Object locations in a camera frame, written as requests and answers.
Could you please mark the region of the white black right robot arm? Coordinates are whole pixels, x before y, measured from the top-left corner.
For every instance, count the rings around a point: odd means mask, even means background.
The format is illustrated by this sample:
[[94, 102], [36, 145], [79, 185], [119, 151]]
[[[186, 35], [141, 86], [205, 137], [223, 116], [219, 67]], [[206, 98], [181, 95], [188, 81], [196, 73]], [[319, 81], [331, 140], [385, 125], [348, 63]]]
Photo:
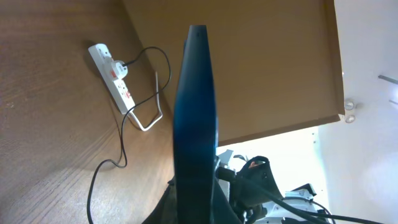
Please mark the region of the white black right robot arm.
[[310, 223], [298, 212], [336, 223], [328, 209], [313, 200], [317, 194], [311, 184], [281, 194], [264, 156], [248, 159], [227, 150], [215, 157], [215, 164], [226, 204], [241, 223]]

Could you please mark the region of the blue Samsung Galaxy smartphone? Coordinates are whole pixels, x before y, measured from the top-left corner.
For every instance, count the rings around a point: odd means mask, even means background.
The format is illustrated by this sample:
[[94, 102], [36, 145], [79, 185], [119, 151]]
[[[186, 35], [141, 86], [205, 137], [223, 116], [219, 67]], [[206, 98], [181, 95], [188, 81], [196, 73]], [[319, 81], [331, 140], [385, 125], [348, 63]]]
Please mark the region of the blue Samsung Galaxy smartphone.
[[179, 223], [212, 223], [218, 117], [205, 25], [191, 25], [174, 108], [174, 171]]

